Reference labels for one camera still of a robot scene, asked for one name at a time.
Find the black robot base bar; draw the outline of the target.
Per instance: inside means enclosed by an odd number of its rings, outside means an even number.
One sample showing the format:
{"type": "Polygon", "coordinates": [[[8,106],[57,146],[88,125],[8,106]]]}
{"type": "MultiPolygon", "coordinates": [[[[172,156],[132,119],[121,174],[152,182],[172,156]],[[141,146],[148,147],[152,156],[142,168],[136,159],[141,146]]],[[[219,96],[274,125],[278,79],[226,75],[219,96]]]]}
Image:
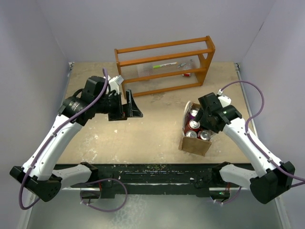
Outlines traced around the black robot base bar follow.
{"type": "Polygon", "coordinates": [[[216,192],[228,196],[235,184],[218,181],[214,164],[95,164],[98,175],[77,188],[101,189],[101,198],[129,195],[194,195],[209,197],[216,192]]]}

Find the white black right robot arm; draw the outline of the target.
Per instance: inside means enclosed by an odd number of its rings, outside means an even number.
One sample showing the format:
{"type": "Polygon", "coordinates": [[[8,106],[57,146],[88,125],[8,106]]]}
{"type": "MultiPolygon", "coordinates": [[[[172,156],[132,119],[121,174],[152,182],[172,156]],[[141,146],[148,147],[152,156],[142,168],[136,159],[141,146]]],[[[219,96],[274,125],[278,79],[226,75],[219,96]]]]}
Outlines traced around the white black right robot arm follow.
{"type": "Polygon", "coordinates": [[[230,98],[209,93],[198,99],[200,109],[195,119],[214,133],[225,133],[250,161],[253,169],[243,169],[223,162],[212,182],[222,187],[227,182],[249,189],[262,204],[267,204],[292,186],[295,167],[282,162],[269,151],[255,134],[246,127],[242,114],[231,105],[230,98]]]}

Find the brown canvas tote bag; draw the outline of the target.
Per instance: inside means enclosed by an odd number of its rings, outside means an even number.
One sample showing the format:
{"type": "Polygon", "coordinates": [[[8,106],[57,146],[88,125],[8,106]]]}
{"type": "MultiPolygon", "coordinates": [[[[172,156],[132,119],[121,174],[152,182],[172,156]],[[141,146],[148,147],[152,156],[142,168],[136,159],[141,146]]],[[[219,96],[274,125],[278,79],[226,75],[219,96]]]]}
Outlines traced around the brown canvas tote bag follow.
{"type": "Polygon", "coordinates": [[[212,141],[206,141],[198,138],[198,133],[196,133],[196,138],[192,136],[187,136],[185,130],[187,129],[188,123],[190,121],[190,112],[191,109],[199,109],[199,104],[196,104],[192,101],[188,101],[184,107],[182,127],[181,127],[181,137],[178,145],[178,149],[185,151],[190,154],[205,156],[210,147],[212,146],[212,141]]]}

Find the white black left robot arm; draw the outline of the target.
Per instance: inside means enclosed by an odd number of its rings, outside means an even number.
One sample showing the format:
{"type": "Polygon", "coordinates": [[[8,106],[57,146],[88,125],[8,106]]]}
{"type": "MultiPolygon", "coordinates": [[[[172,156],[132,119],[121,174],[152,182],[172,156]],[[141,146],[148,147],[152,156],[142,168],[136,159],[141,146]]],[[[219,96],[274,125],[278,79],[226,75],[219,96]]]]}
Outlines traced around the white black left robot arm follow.
{"type": "Polygon", "coordinates": [[[122,83],[121,76],[91,76],[84,88],[63,101],[50,131],[35,153],[22,166],[14,166],[10,171],[21,184],[19,198],[26,188],[38,199],[48,202],[63,188],[81,183],[87,187],[97,184],[99,171],[88,162],[61,170],[56,170],[55,165],[69,142],[96,114],[107,114],[109,121],[143,116],[130,90],[125,93],[126,103],[122,103],[122,83]]]}

